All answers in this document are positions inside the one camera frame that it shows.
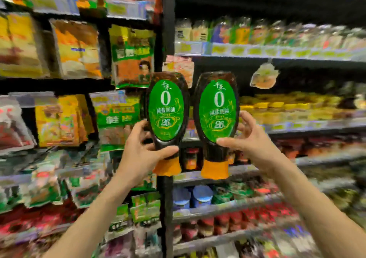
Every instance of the forearm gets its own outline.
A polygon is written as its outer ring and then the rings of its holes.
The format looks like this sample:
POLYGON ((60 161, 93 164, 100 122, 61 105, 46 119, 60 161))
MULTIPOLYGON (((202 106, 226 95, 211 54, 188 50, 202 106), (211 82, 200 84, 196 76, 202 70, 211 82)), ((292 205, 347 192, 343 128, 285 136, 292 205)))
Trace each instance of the forearm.
POLYGON ((122 204, 132 186, 127 178, 125 183, 112 178, 43 258, 90 258, 116 216, 117 207, 122 204))
POLYGON ((272 163, 270 176, 303 217, 324 257, 364 257, 366 234, 363 229, 342 213, 283 154, 272 163))

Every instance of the dark sauce bottle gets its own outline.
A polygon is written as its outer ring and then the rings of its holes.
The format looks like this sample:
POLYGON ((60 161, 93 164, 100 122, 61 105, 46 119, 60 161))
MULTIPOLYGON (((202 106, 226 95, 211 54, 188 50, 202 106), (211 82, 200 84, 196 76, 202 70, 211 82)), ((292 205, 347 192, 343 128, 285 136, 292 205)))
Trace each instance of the dark sauce bottle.
POLYGON ((228 148, 216 144, 222 137, 233 137, 239 123, 240 106, 235 76, 230 72, 203 73, 194 92, 193 117, 204 145, 201 175, 208 179, 229 177, 228 148))
MULTIPOLYGON (((179 145, 189 118, 189 92, 183 75, 175 72, 154 73, 146 92, 146 106, 155 149, 179 145)), ((153 172, 166 176, 179 174, 179 152, 160 161, 153 172)))

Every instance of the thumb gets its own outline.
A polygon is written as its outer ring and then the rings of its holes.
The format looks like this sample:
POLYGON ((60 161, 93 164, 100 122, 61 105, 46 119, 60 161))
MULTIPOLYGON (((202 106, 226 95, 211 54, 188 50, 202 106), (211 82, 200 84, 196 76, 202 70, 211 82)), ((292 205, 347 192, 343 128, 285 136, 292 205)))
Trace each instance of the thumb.
POLYGON ((235 148, 236 150, 245 150, 247 146, 245 140, 236 138, 218 138, 216 143, 223 147, 235 148))
POLYGON ((176 154, 178 151, 179 151, 178 146, 171 145, 171 146, 164 147, 161 150, 155 151, 155 153, 156 153, 158 160, 163 160, 165 158, 172 156, 173 154, 176 154))

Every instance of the blue container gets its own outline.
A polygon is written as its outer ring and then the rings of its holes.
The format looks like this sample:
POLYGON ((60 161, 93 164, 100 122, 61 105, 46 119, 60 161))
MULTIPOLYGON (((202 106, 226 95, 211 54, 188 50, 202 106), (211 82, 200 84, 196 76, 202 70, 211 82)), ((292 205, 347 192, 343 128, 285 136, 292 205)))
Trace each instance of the blue container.
POLYGON ((193 205, 195 208, 210 205, 212 197, 213 191, 209 186, 199 185, 193 189, 193 205))
POLYGON ((173 189, 173 211, 180 209, 189 209, 189 200, 191 199, 191 193, 186 188, 174 188, 173 189))

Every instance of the green label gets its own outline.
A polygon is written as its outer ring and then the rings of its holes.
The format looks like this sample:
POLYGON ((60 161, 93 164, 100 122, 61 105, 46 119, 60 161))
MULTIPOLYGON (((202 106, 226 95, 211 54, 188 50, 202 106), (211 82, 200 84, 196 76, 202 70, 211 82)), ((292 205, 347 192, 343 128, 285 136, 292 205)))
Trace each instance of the green label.
POLYGON ((231 85, 225 80, 211 81, 201 94, 199 121, 206 137, 229 137, 236 118, 236 99, 231 85))
POLYGON ((172 140, 179 132, 184 117, 183 95, 171 81, 158 81, 150 93, 149 116, 155 136, 162 141, 172 140))

